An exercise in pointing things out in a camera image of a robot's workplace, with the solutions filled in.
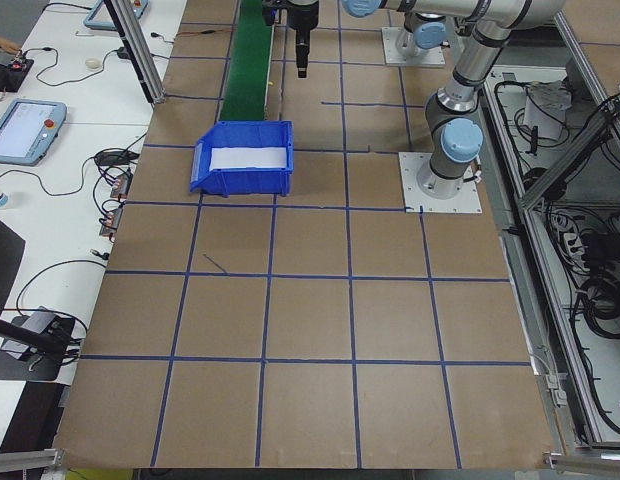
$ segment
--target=robotic arm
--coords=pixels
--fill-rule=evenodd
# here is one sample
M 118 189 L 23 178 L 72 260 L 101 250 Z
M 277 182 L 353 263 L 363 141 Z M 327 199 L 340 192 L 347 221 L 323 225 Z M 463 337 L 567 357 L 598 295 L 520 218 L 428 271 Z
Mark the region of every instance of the robotic arm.
M 457 62 L 452 78 L 426 105 L 426 118 L 435 143 L 430 163 L 418 174 L 424 192 L 452 198 L 463 182 L 467 165 L 479 153 L 483 135 L 467 118 L 477 108 L 477 90 L 490 73 L 510 32 L 536 27 L 552 19 L 566 0 L 341 0 L 352 16 L 365 17 L 380 8 L 411 15 L 464 17 L 476 21 L 472 37 Z M 288 10 L 288 25 L 297 32 L 297 67 L 305 77 L 310 31 L 316 28 L 319 0 L 263 0 L 264 17 L 274 21 L 276 9 Z M 407 25 L 411 31 L 414 25 Z

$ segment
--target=green conveyor belt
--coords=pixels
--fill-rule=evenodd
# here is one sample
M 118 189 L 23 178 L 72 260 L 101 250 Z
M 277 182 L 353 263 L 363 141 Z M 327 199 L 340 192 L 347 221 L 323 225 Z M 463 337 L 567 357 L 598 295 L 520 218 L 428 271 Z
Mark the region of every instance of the green conveyor belt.
M 273 27 L 261 0 L 241 0 L 226 93 L 219 120 L 264 120 Z

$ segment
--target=white table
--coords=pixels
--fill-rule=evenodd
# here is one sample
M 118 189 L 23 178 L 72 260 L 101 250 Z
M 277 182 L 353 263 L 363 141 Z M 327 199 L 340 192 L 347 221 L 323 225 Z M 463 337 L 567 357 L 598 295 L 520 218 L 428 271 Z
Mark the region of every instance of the white table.
M 169 56 L 172 45 L 150 32 L 158 32 L 171 39 L 176 33 L 186 0 L 150 0 L 141 19 L 144 35 L 153 53 Z M 79 0 L 91 6 L 91 0 Z M 44 12 L 26 40 L 24 49 L 43 46 L 59 50 L 59 65 L 43 74 L 48 82 L 80 78 L 90 73 L 85 60 L 102 58 L 109 51 L 121 46 L 114 32 L 96 32 L 83 26 L 87 12 L 55 6 Z M 145 133 L 150 123 L 152 108 L 146 102 L 132 64 L 111 55 L 105 71 L 84 82 L 48 87 L 35 75 L 54 60 L 53 52 L 32 52 L 35 60 L 33 71 L 18 93 L 6 94 L 0 102 L 0 117 L 13 98 L 52 100 L 68 107 L 66 123 L 59 137 L 52 144 L 46 157 L 34 167 L 0 165 L 0 174 L 11 168 L 38 174 L 46 187 L 53 192 L 76 189 L 81 182 L 83 161 L 104 148 L 125 148 Z M 159 74 L 163 77 L 167 61 L 156 59 Z M 132 148 L 139 151 L 142 142 Z M 25 254 L 7 307 L 14 307 L 16 296 L 23 286 L 39 271 L 54 263 L 99 258 L 90 249 L 108 252 L 111 243 L 100 237 L 99 217 L 92 198 L 92 189 L 99 174 L 94 162 L 84 170 L 84 188 L 67 197 L 49 197 L 39 187 L 36 178 L 12 173 L 0 179 L 0 186 L 10 197 L 9 205 L 0 209 L 0 220 L 26 240 Z M 110 187 L 101 182 L 97 198 L 108 198 Z M 23 296 L 21 306 L 60 310 L 76 315 L 89 325 L 104 269 L 92 264 L 64 265 L 43 274 Z M 6 312 L 2 318 L 11 319 L 15 314 Z M 74 336 L 83 336 L 81 326 L 75 326 Z M 63 367 L 58 382 L 70 384 L 75 366 Z M 0 446 L 14 414 L 25 382 L 0 381 Z

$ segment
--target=blue plastic bin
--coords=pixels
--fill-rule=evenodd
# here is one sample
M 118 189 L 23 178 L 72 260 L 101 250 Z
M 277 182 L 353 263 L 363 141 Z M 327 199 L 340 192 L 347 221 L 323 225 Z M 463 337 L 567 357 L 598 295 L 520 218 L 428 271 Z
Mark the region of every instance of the blue plastic bin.
M 213 148 L 284 147 L 285 168 L 224 168 L 210 170 Z M 292 122 L 218 122 L 195 145 L 190 191 L 223 195 L 290 192 L 293 171 Z

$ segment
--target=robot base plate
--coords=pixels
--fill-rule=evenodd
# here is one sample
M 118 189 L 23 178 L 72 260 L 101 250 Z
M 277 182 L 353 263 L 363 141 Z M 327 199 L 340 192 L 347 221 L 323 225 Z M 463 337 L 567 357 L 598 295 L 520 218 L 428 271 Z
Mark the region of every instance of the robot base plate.
M 403 27 L 383 27 L 381 36 L 383 38 L 383 52 L 386 56 L 386 65 L 397 67 L 427 67 L 427 68 L 443 68 L 446 60 L 443 57 L 441 47 L 435 47 L 431 50 L 424 50 L 416 57 L 405 58 L 397 51 L 395 42 Z
M 474 182 L 464 183 L 459 193 L 449 200 L 432 198 L 417 185 L 417 172 L 425 162 L 430 161 L 430 153 L 401 152 L 399 165 L 403 184 L 403 201 L 406 212 L 419 213 L 474 213 L 479 214 L 481 202 Z M 471 177 L 472 170 L 468 167 L 465 177 Z

